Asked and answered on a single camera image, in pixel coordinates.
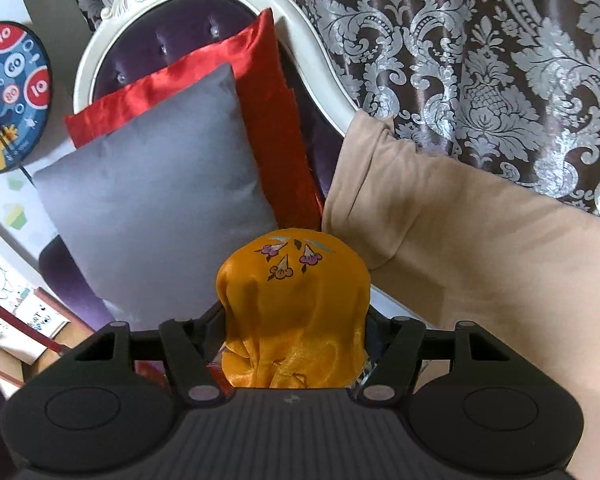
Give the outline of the orange satin pouch red tassel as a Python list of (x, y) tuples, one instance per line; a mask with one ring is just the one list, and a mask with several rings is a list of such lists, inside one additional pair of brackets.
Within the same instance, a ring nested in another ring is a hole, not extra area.
[(226, 314), (227, 388), (348, 388), (367, 363), (370, 274), (337, 237), (306, 229), (265, 234), (216, 274)]

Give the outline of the beige fabric cover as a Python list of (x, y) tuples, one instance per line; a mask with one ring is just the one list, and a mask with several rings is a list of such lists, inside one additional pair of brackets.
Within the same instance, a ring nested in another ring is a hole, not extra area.
[(570, 470), (600, 479), (600, 218), (358, 112), (323, 228), (428, 323), (475, 321), (569, 390), (585, 419)]

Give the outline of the grey cushion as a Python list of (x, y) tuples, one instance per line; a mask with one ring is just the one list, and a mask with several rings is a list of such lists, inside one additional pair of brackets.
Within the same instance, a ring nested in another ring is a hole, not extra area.
[(166, 140), (166, 114), (139, 117), (33, 178), (88, 286), (133, 330), (198, 318), (237, 249), (275, 230), (245, 169), (216, 169), (220, 146), (199, 134)]

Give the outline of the patterned damask curtain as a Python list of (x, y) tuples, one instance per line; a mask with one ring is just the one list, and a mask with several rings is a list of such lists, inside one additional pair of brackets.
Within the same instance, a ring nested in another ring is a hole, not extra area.
[(600, 217), (600, 0), (292, 0), (356, 110)]

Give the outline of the red satin cushion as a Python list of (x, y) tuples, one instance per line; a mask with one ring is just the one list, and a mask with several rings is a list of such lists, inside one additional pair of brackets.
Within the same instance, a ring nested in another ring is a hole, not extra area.
[(102, 96), (65, 124), (73, 145), (82, 148), (159, 113), (166, 114), (168, 143), (181, 148), (199, 134), (220, 144), (210, 156), (216, 169), (250, 171), (279, 229), (320, 227), (320, 190), (283, 73), (272, 10), (230, 38)]

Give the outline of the round dart board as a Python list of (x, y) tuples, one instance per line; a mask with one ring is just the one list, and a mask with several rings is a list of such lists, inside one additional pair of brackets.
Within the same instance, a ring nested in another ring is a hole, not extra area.
[(40, 142), (53, 99), (50, 57), (32, 30), (0, 21), (0, 174)]

